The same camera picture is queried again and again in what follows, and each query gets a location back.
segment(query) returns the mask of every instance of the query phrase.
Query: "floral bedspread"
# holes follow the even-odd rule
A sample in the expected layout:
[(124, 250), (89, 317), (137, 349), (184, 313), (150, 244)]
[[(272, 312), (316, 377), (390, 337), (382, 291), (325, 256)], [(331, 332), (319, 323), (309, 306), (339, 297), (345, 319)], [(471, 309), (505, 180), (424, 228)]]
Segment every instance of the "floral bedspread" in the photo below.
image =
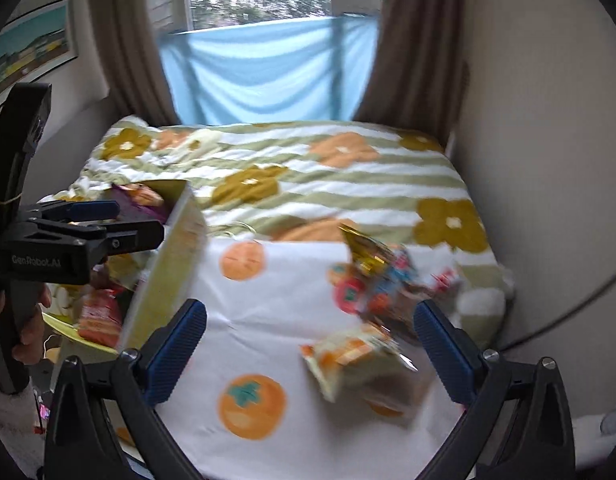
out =
[(94, 199), (111, 183), (165, 178), (192, 184), (217, 232), (341, 241), (345, 222), (415, 254), (443, 253), (466, 281), (453, 321), (484, 343), (502, 319), (505, 286), (484, 227), (441, 146), (424, 134), (334, 121), (158, 129), (128, 117), (55, 198)]

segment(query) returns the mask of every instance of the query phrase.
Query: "black wire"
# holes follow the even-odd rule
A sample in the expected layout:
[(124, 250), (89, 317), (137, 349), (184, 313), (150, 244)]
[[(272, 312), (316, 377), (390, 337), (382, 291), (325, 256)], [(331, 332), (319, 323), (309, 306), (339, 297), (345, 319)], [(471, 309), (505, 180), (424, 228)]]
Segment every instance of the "black wire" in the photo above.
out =
[(597, 288), (592, 294), (590, 294), (590, 296), (585, 298), (581, 303), (579, 303), (578, 305), (575, 305), (574, 307), (569, 309), (567, 312), (557, 317), (554, 321), (548, 323), (543, 328), (539, 328), (539, 330), (530, 332), (528, 335), (525, 335), (517, 339), (516, 341), (512, 341), (511, 343), (508, 343), (507, 345), (502, 346), (499, 349), (499, 351), (507, 352), (508, 350), (512, 350), (513, 348), (517, 348), (521, 345), (525, 345), (529, 341), (532, 341), (533, 339), (536, 339), (537, 337), (542, 336), (554, 330), (556, 327), (565, 323), (571, 317), (576, 316), (576, 314), (581, 312), (584, 308), (590, 306), (596, 300), (605, 296), (614, 287), (614, 285), (616, 285), (616, 272), (610, 277), (610, 279), (607, 282), (603, 283), (603, 285)]

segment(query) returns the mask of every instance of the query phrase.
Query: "white sleeve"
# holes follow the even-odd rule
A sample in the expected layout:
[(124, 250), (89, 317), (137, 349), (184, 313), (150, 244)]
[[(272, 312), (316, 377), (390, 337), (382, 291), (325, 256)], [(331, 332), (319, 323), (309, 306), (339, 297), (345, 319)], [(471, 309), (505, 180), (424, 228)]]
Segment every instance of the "white sleeve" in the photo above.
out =
[(37, 478), (44, 462), (44, 436), (34, 432), (38, 420), (34, 395), (30, 383), (14, 396), (0, 392), (0, 439), (29, 478)]

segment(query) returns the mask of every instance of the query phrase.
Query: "framed picture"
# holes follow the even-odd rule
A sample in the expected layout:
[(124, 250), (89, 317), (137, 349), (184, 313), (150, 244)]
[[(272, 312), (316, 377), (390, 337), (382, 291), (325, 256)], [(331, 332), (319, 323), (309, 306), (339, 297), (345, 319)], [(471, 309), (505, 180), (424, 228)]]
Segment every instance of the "framed picture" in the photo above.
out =
[(77, 57), (70, 0), (59, 0), (8, 22), (0, 32), (0, 106), (17, 82), (39, 79)]

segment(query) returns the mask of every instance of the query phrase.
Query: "cardboard box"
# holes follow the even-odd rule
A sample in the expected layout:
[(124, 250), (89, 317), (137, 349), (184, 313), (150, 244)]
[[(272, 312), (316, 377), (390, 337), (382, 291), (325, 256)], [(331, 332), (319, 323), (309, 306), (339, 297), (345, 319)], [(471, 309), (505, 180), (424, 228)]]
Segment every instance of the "cardboard box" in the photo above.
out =
[(77, 343), (70, 345), (72, 353), (83, 355), (85, 362), (112, 360), (124, 348), (140, 348), (155, 329), (168, 324), (187, 299), (190, 281), (205, 246), (207, 227), (187, 181), (149, 180), (141, 184), (159, 193), (171, 213), (163, 243), (148, 261), (148, 278), (134, 293), (117, 348), (85, 340), (65, 319), (44, 313), (48, 325)]

